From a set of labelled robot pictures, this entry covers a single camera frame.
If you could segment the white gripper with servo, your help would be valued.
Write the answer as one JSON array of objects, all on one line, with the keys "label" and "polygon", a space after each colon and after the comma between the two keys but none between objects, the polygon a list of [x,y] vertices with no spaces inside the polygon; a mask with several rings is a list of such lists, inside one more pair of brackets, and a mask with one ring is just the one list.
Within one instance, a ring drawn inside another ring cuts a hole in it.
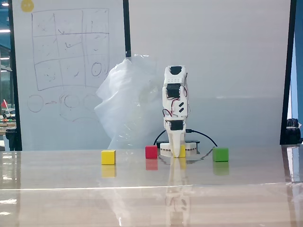
[{"label": "white gripper with servo", "polygon": [[186,120],[186,117],[165,117],[165,129],[173,157],[180,155],[182,134],[186,131]]}]

